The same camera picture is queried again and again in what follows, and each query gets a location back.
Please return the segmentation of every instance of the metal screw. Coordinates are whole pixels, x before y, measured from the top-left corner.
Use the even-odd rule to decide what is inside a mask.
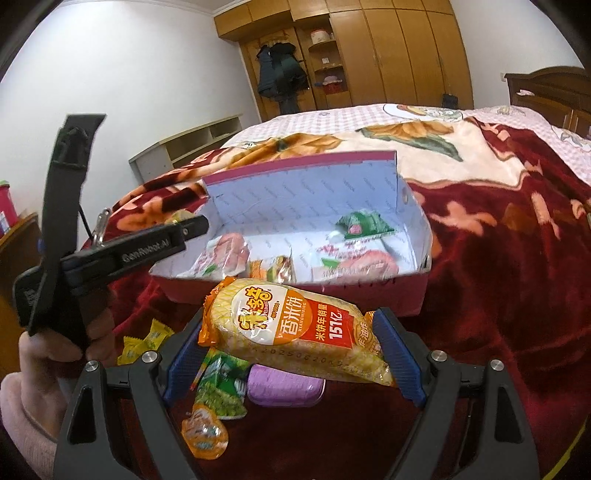
[[[491,368],[498,372],[501,372],[505,369],[505,364],[500,360],[494,359],[491,361]]]
[[[95,371],[97,368],[99,368],[99,363],[96,360],[91,360],[90,362],[88,362],[85,366],[84,366],[84,370],[86,370],[87,372],[93,372]]]
[[[444,362],[447,360],[447,353],[445,353],[443,350],[434,350],[431,352],[431,358],[433,358],[433,360],[436,362]]]
[[[150,350],[149,352],[146,352],[142,355],[142,362],[145,364],[151,364],[157,358],[158,358],[158,354],[156,352],[154,352],[153,350]]]

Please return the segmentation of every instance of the blue gripper pad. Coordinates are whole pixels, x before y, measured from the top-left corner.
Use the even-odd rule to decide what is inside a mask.
[[[374,313],[372,329],[378,338],[384,360],[390,366],[392,376],[396,380],[402,396],[411,400],[416,407],[422,408],[427,401],[427,394],[423,390],[421,369],[402,337],[382,310],[377,310]]]
[[[167,407],[170,407],[172,403],[187,394],[209,350],[197,344],[199,331],[199,327],[195,328],[191,335],[189,335],[189,338],[168,368],[166,390],[162,396]]]

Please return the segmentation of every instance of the purple case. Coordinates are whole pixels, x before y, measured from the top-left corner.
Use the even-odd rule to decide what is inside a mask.
[[[326,380],[253,365],[248,398],[261,407],[313,407],[322,398]]]

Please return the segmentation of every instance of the red label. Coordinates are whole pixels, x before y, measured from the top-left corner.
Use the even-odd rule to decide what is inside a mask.
[[[306,299],[312,310],[312,323],[300,338],[326,345],[351,348],[352,322],[347,310],[328,303]]]

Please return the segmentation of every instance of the green candy wrapper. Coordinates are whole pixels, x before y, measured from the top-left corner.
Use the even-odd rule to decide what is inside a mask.
[[[193,383],[199,382],[195,403],[213,410],[220,420],[244,417],[249,366],[244,360],[210,348]]]
[[[337,222],[337,226],[345,230],[346,240],[364,236],[384,235],[396,231],[382,220],[378,212],[370,212],[369,210],[359,210],[345,215]]]

